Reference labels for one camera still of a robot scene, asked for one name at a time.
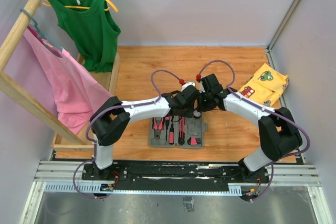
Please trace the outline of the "black electrical tape roll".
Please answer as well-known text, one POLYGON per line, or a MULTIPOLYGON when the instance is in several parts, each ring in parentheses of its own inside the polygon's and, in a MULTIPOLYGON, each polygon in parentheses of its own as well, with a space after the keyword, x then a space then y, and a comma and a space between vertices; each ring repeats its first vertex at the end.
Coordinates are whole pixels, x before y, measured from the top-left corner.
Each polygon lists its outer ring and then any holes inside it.
POLYGON ((201 112, 198 112, 198 111, 194 111, 193 115, 195 118, 200 118, 202 116, 201 112))

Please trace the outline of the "grey plastic tool case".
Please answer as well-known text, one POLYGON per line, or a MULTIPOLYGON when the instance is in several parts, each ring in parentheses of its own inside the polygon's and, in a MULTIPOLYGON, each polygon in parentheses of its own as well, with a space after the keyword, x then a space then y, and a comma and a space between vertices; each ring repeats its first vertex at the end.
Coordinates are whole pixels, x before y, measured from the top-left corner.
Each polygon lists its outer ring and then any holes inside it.
POLYGON ((167 139, 167 142, 165 141, 166 138, 166 129, 165 129, 165 124, 163 122, 163 130, 161 131, 161 137, 158 141, 154 139, 154 130, 153 130, 153 124, 152 120, 150 123, 150 131, 149 131, 149 140, 148 140, 148 145, 150 147, 160 147, 160 148, 173 148, 173 147, 179 147, 179 148, 189 148, 189 149, 201 149, 205 146, 205 138, 204 138, 204 133, 207 131, 207 124, 203 121, 203 118, 185 118, 185 143, 184 145, 180 145, 178 143, 179 139, 179 120, 180 116, 171 116, 171 120, 173 120, 174 123, 174 136, 175 136, 175 144, 170 145, 169 144, 169 136, 167 139), (202 139, 202 146, 196 145, 196 146, 191 146, 187 144, 187 140, 190 137, 196 137, 196 138, 201 138, 202 139))

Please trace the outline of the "pink handled pliers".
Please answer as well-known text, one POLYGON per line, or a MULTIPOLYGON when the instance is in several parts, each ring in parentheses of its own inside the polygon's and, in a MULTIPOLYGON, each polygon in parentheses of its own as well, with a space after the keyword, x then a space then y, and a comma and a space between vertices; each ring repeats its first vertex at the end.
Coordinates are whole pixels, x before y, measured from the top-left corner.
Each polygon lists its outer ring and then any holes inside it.
POLYGON ((161 131, 163 130, 163 118, 153 118, 153 130, 154 130, 154 139, 158 141, 161 137, 161 131))

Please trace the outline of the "pink hex key set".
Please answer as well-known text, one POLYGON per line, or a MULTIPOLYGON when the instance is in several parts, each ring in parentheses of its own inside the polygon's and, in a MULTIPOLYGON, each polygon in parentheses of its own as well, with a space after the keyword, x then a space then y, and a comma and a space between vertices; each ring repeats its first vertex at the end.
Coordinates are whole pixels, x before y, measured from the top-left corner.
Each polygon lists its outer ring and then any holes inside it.
POLYGON ((190 137, 187 140, 187 144, 191 145, 191 146, 196 146, 196 145, 202 146, 202 139, 201 138, 196 138, 196 137, 190 137))

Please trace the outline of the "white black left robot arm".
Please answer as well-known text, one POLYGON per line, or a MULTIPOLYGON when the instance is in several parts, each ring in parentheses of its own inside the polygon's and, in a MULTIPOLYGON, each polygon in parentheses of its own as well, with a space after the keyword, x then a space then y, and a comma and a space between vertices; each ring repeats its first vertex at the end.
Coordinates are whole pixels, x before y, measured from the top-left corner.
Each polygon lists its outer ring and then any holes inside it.
POLYGON ((88 129, 93 132, 94 155, 91 178, 106 180, 112 175, 113 145, 133 122, 167 116, 187 116, 201 93, 193 85, 176 94, 164 93, 153 99, 127 102, 109 98, 91 117, 88 129))

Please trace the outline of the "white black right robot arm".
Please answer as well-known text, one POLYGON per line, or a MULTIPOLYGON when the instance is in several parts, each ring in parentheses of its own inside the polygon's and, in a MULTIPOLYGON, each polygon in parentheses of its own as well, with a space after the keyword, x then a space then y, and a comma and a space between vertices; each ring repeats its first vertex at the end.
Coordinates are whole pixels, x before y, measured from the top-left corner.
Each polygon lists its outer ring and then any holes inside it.
POLYGON ((223 88, 214 74, 196 76, 201 96, 197 111, 214 109, 237 114, 258 127, 260 146, 238 162, 238 177, 250 182, 264 166, 276 162, 302 145, 291 112, 262 106, 231 88, 223 88))

